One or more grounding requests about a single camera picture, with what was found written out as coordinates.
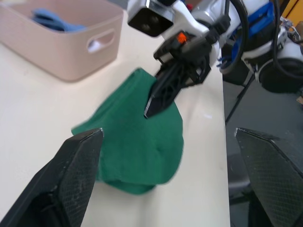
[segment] green towel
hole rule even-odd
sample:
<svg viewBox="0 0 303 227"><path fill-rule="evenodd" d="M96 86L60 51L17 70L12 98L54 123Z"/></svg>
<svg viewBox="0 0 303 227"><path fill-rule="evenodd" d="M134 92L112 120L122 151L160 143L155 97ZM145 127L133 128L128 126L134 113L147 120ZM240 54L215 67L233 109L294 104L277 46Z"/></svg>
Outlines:
<svg viewBox="0 0 303 227"><path fill-rule="evenodd" d="M166 183L176 172L183 150L182 118L175 103L149 119L143 116L155 78L137 69L72 133L102 128L97 181L132 194Z"/></svg>

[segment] white table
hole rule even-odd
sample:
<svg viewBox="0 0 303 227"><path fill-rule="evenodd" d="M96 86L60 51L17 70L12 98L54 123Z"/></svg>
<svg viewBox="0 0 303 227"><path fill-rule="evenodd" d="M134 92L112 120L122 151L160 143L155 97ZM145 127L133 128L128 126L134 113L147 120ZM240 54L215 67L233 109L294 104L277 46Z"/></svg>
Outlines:
<svg viewBox="0 0 303 227"><path fill-rule="evenodd" d="M0 44L0 219L72 136L73 126L88 119L135 68L150 74L159 69L153 52L163 39L135 31L125 19L118 58L78 83L59 81ZM213 68L203 85L183 90L176 103L185 145L173 179L143 196L96 183L83 227L230 226L219 70Z"/></svg>

